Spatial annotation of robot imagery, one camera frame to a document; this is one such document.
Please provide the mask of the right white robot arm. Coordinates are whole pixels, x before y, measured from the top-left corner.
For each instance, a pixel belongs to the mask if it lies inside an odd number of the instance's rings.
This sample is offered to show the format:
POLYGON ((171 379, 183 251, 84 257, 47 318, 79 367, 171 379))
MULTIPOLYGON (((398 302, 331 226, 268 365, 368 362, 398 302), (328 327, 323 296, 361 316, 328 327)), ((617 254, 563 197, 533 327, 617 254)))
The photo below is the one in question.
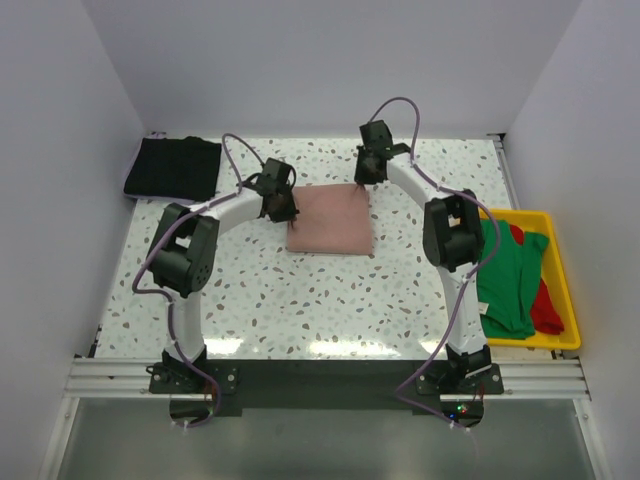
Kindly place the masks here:
POLYGON ((424 254, 438 271, 449 314, 445 379, 452 390, 469 392, 491 366, 476 284, 485 245, 480 204, 472 191, 456 191, 432 179, 415 162, 411 147, 393 140, 384 121, 370 121, 359 130, 355 182, 388 181, 422 208, 424 254))

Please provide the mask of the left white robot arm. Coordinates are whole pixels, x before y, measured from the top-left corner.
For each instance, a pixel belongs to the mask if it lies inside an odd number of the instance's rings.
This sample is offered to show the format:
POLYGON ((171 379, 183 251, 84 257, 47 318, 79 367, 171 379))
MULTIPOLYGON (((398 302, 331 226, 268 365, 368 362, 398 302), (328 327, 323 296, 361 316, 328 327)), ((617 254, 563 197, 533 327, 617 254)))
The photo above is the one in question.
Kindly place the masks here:
POLYGON ((143 273, 151 273, 154 286, 141 288, 138 274, 133 290, 166 299, 168 341, 163 360, 177 362, 171 378, 183 391, 196 392, 207 380, 201 291, 213 274, 219 238, 259 218, 273 223, 295 220, 299 213, 293 196, 296 180, 292 165, 269 158, 259 172, 240 181, 235 192, 200 206, 172 203, 165 207, 141 267, 143 273))

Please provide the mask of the pink printed t-shirt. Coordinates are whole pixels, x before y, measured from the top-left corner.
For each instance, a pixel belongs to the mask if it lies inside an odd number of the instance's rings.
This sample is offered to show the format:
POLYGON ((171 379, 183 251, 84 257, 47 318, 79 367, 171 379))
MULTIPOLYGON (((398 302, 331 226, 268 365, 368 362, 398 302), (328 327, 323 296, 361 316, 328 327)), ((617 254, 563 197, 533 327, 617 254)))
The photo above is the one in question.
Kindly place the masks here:
POLYGON ((288 226, 289 252, 330 255, 373 253, 368 191, 357 184, 295 187, 299 210, 288 226))

